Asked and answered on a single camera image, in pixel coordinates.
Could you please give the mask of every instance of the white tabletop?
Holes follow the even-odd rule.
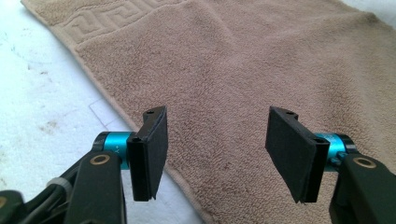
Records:
[[[396,28],[396,1],[345,2]],[[18,0],[0,1],[0,69],[0,190],[19,190],[29,201],[88,152],[97,134],[130,131]],[[202,223],[169,175],[148,203],[134,202],[129,172],[122,177],[130,223]]]

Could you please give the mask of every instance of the rubber pad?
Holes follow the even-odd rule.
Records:
[[[166,107],[143,114],[143,127],[127,140],[134,200],[146,202],[156,197],[168,149]]]
[[[265,147],[295,202],[317,201],[329,146],[306,129],[296,113],[270,107]]]

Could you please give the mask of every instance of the brown towel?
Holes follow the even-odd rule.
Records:
[[[329,223],[336,174],[295,204],[268,109],[346,133],[396,173],[396,32],[335,0],[22,0],[134,128],[167,105],[166,169],[208,223]]]

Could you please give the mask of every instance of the cyan cylindrical connector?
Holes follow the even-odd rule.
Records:
[[[126,141],[131,132],[111,132],[107,135],[104,143],[104,150],[113,151],[119,154],[122,159],[121,170],[128,170],[128,161],[126,159],[127,144]]]
[[[343,140],[336,133],[315,133],[315,135],[330,142],[329,153],[327,154],[327,163],[324,171],[335,171],[329,161],[331,158],[335,158],[337,156],[337,152],[346,152]]]

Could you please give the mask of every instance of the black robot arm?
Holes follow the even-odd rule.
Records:
[[[332,223],[396,223],[395,175],[347,135],[311,133],[296,113],[271,106],[265,147],[295,202],[315,203],[323,172],[337,171]]]
[[[120,169],[131,171],[135,201],[156,197],[168,149],[166,107],[143,114],[138,133],[100,133],[92,149],[32,201],[0,191],[0,223],[126,223]]]

